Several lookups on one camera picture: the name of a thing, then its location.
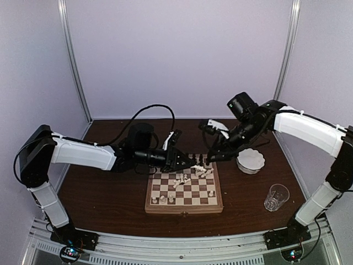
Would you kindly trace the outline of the left aluminium corner post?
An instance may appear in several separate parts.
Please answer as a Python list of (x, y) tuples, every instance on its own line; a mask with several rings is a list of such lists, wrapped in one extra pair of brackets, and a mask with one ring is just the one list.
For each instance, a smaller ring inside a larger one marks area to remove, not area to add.
[(81, 77), (79, 75), (77, 60), (74, 54), (74, 47), (73, 47), (71, 31), (69, 27), (68, 13), (67, 13), (67, 4), (65, 0), (58, 0), (57, 3), (58, 3), (58, 11), (59, 11), (63, 34), (65, 38), (65, 43), (66, 43), (66, 49), (68, 53), (69, 66), (72, 72), (74, 85), (78, 94), (79, 102), (84, 112), (85, 119), (87, 123), (91, 123), (93, 120), (84, 94)]

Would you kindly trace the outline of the wooden chess board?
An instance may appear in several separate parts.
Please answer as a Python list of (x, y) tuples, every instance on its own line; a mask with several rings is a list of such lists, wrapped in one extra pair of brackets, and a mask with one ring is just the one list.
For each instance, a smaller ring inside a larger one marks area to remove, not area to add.
[[(159, 169), (149, 176), (145, 212), (148, 214), (215, 214), (223, 212), (223, 201), (217, 164), (207, 163), (207, 155), (192, 154), (189, 156), (199, 163), (203, 162), (205, 169), (213, 168), (213, 174), (205, 178), (198, 178), (195, 172), (196, 166), (172, 173), (162, 173)], [(176, 189), (173, 185), (176, 180), (183, 179), (184, 184)], [(209, 197), (209, 191), (213, 190), (213, 197)], [(174, 195), (174, 204), (169, 204), (168, 195)], [(160, 203), (161, 196), (166, 197), (164, 204)], [(157, 198), (157, 204), (152, 203), (152, 197)]]

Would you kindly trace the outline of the white scalloped bowl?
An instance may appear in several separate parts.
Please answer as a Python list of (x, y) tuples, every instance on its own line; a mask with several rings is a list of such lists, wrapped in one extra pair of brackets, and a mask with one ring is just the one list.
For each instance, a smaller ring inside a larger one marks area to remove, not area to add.
[(265, 166), (265, 158), (262, 153), (254, 149), (241, 151), (236, 159), (238, 168), (246, 174), (256, 174)]

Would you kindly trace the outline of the white king chess piece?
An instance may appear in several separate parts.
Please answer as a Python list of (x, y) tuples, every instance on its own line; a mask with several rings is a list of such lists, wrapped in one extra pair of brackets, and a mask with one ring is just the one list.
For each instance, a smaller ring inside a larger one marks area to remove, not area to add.
[(213, 174), (213, 168), (195, 172), (195, 176), (197, 176), (198, 178), (205, 178), (206, 176), (211, 174)]

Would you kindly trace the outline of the right aluminium corner post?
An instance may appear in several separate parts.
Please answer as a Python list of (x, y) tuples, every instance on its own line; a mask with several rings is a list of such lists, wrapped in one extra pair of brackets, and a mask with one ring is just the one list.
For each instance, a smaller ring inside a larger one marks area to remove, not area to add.
[(275, 91), (273, 95), (273, 100), (276, 100), (276, 101), (280, 99), (280, 96), (285, 84), (287, 71), (290, 65), (290, 58), (296, 41), (300, 11), (301, 11), (301, 1), (293, 0), (291, 3), (291, 11), (290, 11), (290, 18), (288, 22), (284, 53), (282, 56), (279, 76), (277, 78)]

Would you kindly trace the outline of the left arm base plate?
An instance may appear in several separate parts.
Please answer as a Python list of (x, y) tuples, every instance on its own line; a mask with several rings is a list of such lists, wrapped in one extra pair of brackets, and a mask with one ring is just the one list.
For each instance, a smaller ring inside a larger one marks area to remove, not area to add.
[(94, 232), (88, 232), (76, 229), (72, 224), (67, 224), (60, 228), (53, 228), (50, 240), (72, 246), (79, 250), (94, 251), (98, 243), (99, 235)]

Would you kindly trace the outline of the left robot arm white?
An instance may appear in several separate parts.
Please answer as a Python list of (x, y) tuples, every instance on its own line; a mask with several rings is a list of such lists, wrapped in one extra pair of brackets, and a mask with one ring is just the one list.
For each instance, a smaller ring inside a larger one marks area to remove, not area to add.
[(161, 148), (151, 147), (156, 138), (149, 123), (128, 122), (123, 132), (107, 143), (88, 142), (53, 132), (48, 125), (38, 129), (17, 152), (13, 173), (38, 201), (57, 234), (67, 245), (79, 241), (79, 232), (73, 228), (69, 214), (50, 184), (48, 170), (51, 164), (62, 163), (122, 173), (137, 165), (159, 168), (163, 173), (187, 169), (196, 164), (175, 147), (180, 130), (171, 129)]

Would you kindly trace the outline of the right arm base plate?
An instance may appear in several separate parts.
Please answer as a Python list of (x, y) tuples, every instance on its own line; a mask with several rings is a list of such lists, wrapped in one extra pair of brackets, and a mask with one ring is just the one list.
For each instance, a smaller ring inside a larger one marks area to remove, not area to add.
[(290, 235), (288, 229), (271, 230), (264, 233), (264, 240), (268, 250), (299, 244), (301, 241), (307, 241), (311, 238), (309, 232), (303, 232), (299, 235)]

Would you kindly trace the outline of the aluminium corner post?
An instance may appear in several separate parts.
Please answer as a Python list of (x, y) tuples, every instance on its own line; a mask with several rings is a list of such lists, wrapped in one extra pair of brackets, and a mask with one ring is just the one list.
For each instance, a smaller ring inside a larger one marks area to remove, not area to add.
[(280, 96), (285, 84), (287, 71), (290, 65), (290, 58), (296, 41), (300, 11), (301, 11), (301, 1), (293, 0), (291, 3), (291, 11), (290, 11), (290, 18), (288, 22), (284, 53), (282, 56), (279, 76), (277, 78), (275, 91), (273, 95), (273, 100), (276, 100), (276, 101), (280, 99)]
[(78, 94), (79, 102), (84, 112), (85, 119), (87, 123), (91, 123), (93, 120), (84, 94), (81, 77), (79, 75), (77, 60), (74, 54), (74, 47), (73, 47), (71, 31), (69, 27), (68, 13), (67, 13), (67, 4), (65, 0), (58, 0), (57, 3), (58, 3), (58, 11), (59, 11), (63, 34), (65, 38), (65, 43), (66, 43), (66, 49), (68, 53), (69, 66), (72, 72), (74, 85)]

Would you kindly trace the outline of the aluminium front rail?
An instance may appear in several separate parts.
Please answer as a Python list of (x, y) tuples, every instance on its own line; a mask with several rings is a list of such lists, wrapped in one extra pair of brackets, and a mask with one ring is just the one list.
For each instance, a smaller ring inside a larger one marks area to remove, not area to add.
[[(211, 237), (138, 237), (95, 232), (94, 251), (84, 250), (74, 264), (343, 264), (326, 218), (318, 220), (320, 240), (300, 262), (286, 261), (282, 252), (292, 245), (267, 248), (267, 231)], [(35, 219), (19, 264), (65, 264), (59, 258), (64, 246), (50, 240), (47, 221)]]

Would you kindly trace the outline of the clear plastic cup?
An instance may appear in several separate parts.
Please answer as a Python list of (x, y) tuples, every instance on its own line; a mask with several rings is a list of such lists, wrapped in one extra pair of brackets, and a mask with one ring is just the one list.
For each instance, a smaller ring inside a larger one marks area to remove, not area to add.
[(290, 198), (290, 191), (283, 184), (273, 184), (264, 201), (264, 207), (270, 212), (277, 211)]

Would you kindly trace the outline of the white queen chess piece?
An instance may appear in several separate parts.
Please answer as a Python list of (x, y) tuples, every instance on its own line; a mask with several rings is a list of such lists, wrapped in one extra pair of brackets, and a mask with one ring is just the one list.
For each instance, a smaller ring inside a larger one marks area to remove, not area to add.
[(176, 189), (179, 185), (183, 185), (185, 182), (183, 179), (178, 179), (175, 181), (173, 188)]

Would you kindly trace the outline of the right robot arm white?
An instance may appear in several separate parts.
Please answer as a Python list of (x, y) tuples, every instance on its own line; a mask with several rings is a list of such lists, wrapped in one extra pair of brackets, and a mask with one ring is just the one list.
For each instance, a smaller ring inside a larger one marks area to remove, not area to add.
[(351, 189), (352, 127), (334, 125), (274, 99), (257, 104), (245, 92), (230, 99), (227, 107), (237, 120), (235, 127), (230, 129), (213, 119), (200, 124), (203, 134), (216, 135), (207, 146), (209, 162), (229, 161), (262, 134), (272, 132), (291, 151), (304, 152), (295, 159), (302, 166), (311, 165), (310, 172), (316, 177), (326, 174), (283, 231), (285, 242), (293, 244), (303, 236), (305, 226)]

